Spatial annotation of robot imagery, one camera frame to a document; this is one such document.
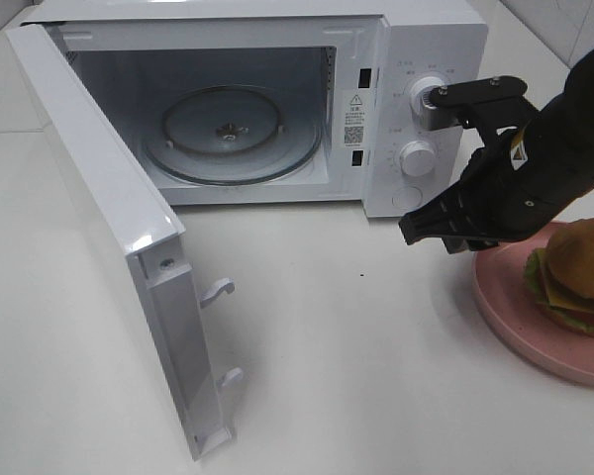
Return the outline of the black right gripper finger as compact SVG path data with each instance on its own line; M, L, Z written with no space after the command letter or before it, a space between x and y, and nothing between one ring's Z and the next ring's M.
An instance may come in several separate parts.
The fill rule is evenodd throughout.
M495 237L463 237L456 235L441 236L445 250L449 254L465 251L483 251L499 245L500 240Z
M424 238L477 239L480 226L466 206L463 187L459 182L421 208L406 213L398 222L407 244Z

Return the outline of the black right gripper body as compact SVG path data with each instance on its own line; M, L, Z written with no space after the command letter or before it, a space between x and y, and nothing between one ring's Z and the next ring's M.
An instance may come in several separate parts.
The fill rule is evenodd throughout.
M554 165L527 150L525 131L509 130L477 149L460 175L458 192L475 240L529 238L564 208Z

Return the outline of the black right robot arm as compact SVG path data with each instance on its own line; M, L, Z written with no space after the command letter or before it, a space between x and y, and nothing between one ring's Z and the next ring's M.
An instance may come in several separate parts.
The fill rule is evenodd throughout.
M407 244L440 238L457 253L521 241L594 189L594 49L542 109L526 90L507 75L431 90L427 126L474 129L483 146L456 182L401 218Z

